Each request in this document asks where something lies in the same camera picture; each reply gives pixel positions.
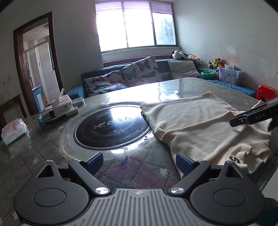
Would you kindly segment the cream sweatshirt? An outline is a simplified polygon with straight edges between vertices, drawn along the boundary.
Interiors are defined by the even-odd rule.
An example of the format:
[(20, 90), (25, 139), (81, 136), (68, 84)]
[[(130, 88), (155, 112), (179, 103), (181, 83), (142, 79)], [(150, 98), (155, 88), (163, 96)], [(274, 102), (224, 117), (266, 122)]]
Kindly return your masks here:
[(233, 161), (253, 174), (271, 156), (269, 120), (231, 127), (230, 120), (240, 111), (210, 92), (140, 107), (155, 136), (169, 146), (173, 159), (180, 152), (214, 165)]

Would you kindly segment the red plastic stool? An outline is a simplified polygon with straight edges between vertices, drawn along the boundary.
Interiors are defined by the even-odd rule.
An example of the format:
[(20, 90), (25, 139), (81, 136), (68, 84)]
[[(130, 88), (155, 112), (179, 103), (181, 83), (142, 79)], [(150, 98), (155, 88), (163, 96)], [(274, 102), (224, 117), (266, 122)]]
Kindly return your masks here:
[(277, 90), (273, 87), (270, 87), (265, 84), (261, 84), (258, 87), (257, 93), (256, 93), (256, 99), (262, 100), (264, 102), (274, 99), (277, 97)]

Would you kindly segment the quilted star tablecloth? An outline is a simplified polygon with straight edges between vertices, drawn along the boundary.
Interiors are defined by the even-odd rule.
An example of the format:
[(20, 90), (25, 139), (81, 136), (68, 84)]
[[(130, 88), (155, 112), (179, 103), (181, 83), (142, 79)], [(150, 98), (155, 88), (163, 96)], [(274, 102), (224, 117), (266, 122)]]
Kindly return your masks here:
[[(1, 225), (19, 225), (13, 207), (14, 196), (32, 174), (51, 159), (65, 164), (85, 159), (101, 151), (104, 165), (97, 178), (110, 188), (169, 188), (180, 179), (169, 148), (159, 142), (141, 116), (140, 103), (189, 98), (211, 92), (238, 110), (250, 109), (257, 100), (241, 92), (206, 82), (185, 78), (126, 88), (86, 98), (79, 113), (58, 124), (40, 128), (37, 115), (24, 120), (28, 131), (6, 146), (1, 144)], [(110, 135), (96, 142), (93, 149), (74, 141), (74, 132), (83, 119), (117, 113), (129, 117), (125, 125), (113, 127)]]

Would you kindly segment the plush toys pile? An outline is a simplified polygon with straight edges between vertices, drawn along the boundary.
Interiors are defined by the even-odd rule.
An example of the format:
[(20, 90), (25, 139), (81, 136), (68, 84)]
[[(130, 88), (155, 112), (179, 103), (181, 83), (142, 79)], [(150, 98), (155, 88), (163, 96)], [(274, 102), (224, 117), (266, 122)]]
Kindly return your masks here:
[(208, 67), (209, 67), (209, 68), (214, 68), (214, 69), (216, 69), (216, 68), (218, 68), (218, 67), (224, 68), (225, 66), (224, 66), (224, 60), (223, 60), (223, 58), (217, 57), (217, 58), (215, 58), (215, 59), (212, 60), (212, 61), (208, 61)]

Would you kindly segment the green bowl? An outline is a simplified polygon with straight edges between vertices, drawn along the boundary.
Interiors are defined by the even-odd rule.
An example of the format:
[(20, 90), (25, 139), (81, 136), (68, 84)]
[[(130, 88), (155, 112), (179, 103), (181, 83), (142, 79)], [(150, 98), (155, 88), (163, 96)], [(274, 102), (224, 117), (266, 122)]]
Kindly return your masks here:
[(215, 72), (204, 71), (204, 72), (201, 72), (201, 76), (204, 79), (211, 80), (215, 77)]

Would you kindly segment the pink tissue pack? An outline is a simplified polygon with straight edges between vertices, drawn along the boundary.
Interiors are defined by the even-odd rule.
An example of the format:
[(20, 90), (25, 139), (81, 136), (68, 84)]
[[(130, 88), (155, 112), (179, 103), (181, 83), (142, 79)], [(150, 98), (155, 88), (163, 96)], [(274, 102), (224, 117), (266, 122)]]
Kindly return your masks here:
[(6, 126), (4, 126), (1, 132), (1, 138), (3, 139), (3, 142), (6, 146), (10, 145), (15, 140), (24, 135), (30, 137), (27, 125), (21, 118), (17, 118), (8, 123)]

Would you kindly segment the black induction cooktop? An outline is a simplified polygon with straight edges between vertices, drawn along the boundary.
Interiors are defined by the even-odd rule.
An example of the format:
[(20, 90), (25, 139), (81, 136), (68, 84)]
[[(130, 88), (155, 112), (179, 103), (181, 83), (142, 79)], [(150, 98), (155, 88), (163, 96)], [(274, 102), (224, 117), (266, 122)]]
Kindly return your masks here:
[(117, 104), (87, 116), (75, 128), (73, 138), (84, 148), (108, 150), (129, 145), (149, 131), (138, 104)]

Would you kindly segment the white tissue box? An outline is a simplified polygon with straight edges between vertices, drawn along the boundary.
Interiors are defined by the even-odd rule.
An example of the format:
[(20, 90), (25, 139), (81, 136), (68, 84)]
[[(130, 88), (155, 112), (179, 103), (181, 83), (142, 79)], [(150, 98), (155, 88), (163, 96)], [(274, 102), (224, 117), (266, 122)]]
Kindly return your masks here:
[(72, 100), (68, 95), (64, 95), (64, 89), (62, 88), (58, 98), (52, 104), (52, 110), (56, 117), (77, 114), (79, 112), (78, 107), (73, 107)]

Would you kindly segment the green card box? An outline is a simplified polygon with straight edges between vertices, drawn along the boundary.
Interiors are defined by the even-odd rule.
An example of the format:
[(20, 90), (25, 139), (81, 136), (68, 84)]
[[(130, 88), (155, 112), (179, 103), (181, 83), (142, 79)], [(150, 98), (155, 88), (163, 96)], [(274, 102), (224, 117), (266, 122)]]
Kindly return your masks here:
[(76, 99), (72, 100), (73, 107), (79, 106), (81, 104), (85, 104), (85, 100), (82, 97), (79, 97), (79, 98), (76, 98)]

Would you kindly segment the grey plain pillow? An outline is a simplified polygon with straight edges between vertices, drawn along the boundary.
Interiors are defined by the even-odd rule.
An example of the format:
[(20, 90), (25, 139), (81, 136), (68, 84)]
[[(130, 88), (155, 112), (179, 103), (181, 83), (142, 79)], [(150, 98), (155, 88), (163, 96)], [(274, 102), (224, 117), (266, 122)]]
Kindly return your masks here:
[(168, 61), (170, 74), (173, 79), (180, 78), (201, 78), (193, 61)]

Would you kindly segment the blue white small cabinet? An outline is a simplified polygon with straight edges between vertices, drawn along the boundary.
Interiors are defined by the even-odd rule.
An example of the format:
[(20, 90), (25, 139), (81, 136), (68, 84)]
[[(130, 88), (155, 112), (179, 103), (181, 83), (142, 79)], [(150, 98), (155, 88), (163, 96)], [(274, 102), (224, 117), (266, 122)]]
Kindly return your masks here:
[(44, 91), (42, 85), (32, 89), (32, 94), (34, 96), (35, 104), (39, 112), (44, 111), (45, 109), (45, 100), (44, 100)]

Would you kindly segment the blue sofa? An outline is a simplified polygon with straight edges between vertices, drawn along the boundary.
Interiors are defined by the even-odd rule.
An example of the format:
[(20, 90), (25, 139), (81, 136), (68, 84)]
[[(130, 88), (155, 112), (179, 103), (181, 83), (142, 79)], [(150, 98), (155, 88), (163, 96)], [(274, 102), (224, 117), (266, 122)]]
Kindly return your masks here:
[(242, 85), (240, 79), (243, 73), (239, 70), (236, 72), (237, 80), (223, 82), (219, 79), (218, 69), (210, 69), (195, 60), (156, 60), (150, 56), (130, 64), (113, 65), (84, 73), (81, 75), (82, 84), (72, 87), (67, 94), (71, 99), (87, 98), (148, 83), (193, 77), (231, 88), (254, 98), (256, 91)]

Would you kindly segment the panda plush toy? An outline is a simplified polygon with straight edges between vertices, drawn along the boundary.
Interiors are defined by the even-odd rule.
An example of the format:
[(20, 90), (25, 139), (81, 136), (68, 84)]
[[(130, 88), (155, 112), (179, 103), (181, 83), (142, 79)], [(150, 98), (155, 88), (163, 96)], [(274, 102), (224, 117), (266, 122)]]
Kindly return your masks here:
[(173, 59), (175, 59), (175, 60), (187, 59), (187, 54), (184, 54), (183, 51), (174, 50), (171, 53), (171, 55), (172, 55)]

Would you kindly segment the butterfly pillow lying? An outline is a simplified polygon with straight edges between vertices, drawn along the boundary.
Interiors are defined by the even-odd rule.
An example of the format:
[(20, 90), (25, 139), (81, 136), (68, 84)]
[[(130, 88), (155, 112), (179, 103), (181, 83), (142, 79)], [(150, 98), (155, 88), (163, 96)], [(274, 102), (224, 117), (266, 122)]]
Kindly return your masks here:
[(84, 79), (85, 90), (89, 97), (127, 88), (119, 70), (101, 76)]

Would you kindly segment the window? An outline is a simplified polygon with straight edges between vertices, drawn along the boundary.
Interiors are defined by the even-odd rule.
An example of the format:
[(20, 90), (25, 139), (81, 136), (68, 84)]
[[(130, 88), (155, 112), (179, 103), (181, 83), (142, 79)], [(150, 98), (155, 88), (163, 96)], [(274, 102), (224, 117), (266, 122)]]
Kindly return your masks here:
[(101, 52), (177, 46), (173, 5), (159, 1), (97, 1)]

